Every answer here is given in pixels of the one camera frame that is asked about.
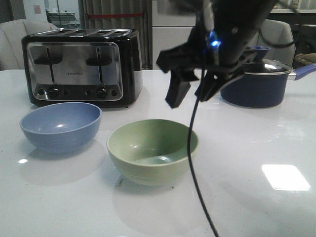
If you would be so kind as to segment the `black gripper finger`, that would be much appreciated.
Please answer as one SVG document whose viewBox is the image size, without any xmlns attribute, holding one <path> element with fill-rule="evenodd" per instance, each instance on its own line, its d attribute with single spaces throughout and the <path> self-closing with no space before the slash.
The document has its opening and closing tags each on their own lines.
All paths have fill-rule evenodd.
<svg viewBox="0 0 316 237">
<path fill-rule="evenodd" d="M 244 75 L 243 69 L 238 69 L 232 73 L 224 74 L 207 70 L 206 75 L 201 79 L 200 85 L 195 92 L 198 100 L 208 101 L 221 89 L 239 80 Z"/>
<path fill-rule="evenodd" d="M 165 101 L 171 108 L 177 108 L 187 95 L 191 85 L 191 73 L 185 71 L 171 71 L 168 92 Z"/>
</svg>

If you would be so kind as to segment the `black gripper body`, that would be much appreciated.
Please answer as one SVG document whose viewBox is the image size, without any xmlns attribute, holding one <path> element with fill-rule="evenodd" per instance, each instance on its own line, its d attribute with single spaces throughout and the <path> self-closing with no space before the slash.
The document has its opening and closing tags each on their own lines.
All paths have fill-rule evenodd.
<svg viewBox="0 0 316 237">
<path fill-rule="evenodd" d="M 254 55 L 246 47 L 256 30 L 250 23 L 219 23 L 212 30 L 196 24 L 185 43 L 159 53 L 157 65 L 165 73 L 196 68 L 232 73 Z"/>
</svg>

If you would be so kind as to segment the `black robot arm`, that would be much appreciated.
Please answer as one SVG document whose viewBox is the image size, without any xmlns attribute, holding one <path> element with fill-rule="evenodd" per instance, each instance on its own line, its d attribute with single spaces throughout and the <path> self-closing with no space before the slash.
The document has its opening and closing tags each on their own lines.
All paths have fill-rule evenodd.
<svg viewBox="0 0 316 237">
<path fill-rule="evenodd" d="M 274 0 L 170 0 L 166 14 L 195 14 L 196 24 L 187 41 L 162 50 L 158 67 L 170 72 L 166 102 L 180 106 L 190 83 L 197 80 L 194 70 L 207 71 L 197 89 L 200 101 L 207 101 L 221 89 L 240 79 L 242 65 L 254 57 L 248 43 L 273 9 Z"/>
</svg>

